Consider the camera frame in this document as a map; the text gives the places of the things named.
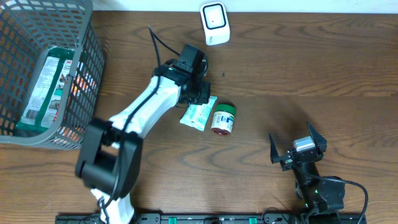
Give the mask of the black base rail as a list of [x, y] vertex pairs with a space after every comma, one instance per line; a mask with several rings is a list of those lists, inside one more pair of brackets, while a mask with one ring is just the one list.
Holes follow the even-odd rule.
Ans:
[[[98, 214], [57, 215], [55, 224], [95, 224], [102, 223]], [[303, 223], [298, 215], [266, 213], [264, 215], [161, 215], [142, 213], [136, 215], [133, 224], [283, 224]]]

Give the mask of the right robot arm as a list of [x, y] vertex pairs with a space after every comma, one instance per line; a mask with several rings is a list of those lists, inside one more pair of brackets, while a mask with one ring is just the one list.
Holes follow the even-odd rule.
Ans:
[[345, 184], [339, 177], [320, 177], [315, 163], [323, 159], [327, 140], [310, 123], [307, 127], [310, 135], [295, 140], [293, 148], [283, 156], [270, 136], [271, 162], [279, 163], [283, 171], [294, 172], [297, 195], [309, 210], [316, 214], [336, 212], [344, 208]]

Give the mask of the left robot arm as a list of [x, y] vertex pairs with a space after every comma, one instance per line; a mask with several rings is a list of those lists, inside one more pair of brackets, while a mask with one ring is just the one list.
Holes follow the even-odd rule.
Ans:
[[162, 115], [179, 103], [205, 105], [208, 56], [185, 45], [178, 59], [154, 69], [147, 88], [122, 112], [86, 127], [75, 174], [96, 197], [101, 223], [131, 223], [135, 210], [129, 193], [140, 171], [145, 136]]

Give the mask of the white toilet wipes pack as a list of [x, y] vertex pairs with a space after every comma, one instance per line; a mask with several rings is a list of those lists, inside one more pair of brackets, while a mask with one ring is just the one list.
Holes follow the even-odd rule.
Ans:
[[210, 96], [209, 102], [204, 105], [190, 105], [182, 116], [180, 123], [204, 131], [210, 113], [218, 97]]

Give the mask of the white barcode scanner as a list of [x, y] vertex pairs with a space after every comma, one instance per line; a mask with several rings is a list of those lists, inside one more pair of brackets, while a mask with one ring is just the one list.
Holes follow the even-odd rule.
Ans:
[[226, 8], [222, 2], [202, 5], [200, 14], [206, 45], [219, 45], [229, 41], [231, 31]]

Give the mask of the green lid seasoning jar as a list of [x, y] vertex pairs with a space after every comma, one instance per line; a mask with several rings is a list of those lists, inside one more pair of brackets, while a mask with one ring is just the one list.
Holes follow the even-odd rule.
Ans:
[[218, 104], [215, 108], [211, 130], [219, 135], [227, 136], [232, 133], [236, 115], [236, 108], [227, 104]]

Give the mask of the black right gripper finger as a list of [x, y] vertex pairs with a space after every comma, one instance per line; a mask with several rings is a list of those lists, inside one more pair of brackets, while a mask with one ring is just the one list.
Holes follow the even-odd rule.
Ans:
[[308, 127], [309, 133], [315, 143], [316, 148], [320, 152], [324, 153], [327, 148], [327, 140], [315, 130], [315, 128], [310, 124], [309, 121], [307, 122], [307, 127]]
[[279, 162], [279, 153], [277, 151], [277, 148], [276, 148], [276, 145], [275, 145], [275, 142], [274, 142], [274, 139], [273, 139], [271, 133], [269, 133], [269, 140], [270, 140], [270, 159], [271, 159], [271, 162], [273, 164], [275, 164], [275, 163]]

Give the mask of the red snack packet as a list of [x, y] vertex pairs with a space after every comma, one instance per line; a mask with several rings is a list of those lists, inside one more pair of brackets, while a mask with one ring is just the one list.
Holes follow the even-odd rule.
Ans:
[[80, 89], [86, 91], [86, 83], [83, 77], [77, 75], [75, 77], [75, 81], [72, 83], [71, 95], [68, 99], [68, 106], [70, 107], [72, 114], [69, 115], [67, 120], [72, 127], [67, 128], [63, 133], [63, 136], [76, 142], [80, 139], [79, 133], [81, 132], [81, 123], [75, 117], [79, 111], [77, 99], [79, 99], [81, 95]]

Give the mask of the grey plastic mesh basket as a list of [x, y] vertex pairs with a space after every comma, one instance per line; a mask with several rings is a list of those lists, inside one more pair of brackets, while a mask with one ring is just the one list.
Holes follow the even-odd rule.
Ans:
[[[92, 1], [1, 1], [1, 143], [49, 149], [78, 149], [91, 121], [103, 79], [105, 57], [91, 23]], [[49, 49], [75, 51], [56, 119], [43, 133], [17, 129]], [[63, 136], [72, 83], [80, 75], [80, 139]]]

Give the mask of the green 3M flat package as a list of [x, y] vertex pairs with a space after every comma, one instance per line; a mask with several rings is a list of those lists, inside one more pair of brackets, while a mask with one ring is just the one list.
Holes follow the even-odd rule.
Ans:
[[53, 125], [75, 51], [52, 47], [16, 128], [43, 133]]

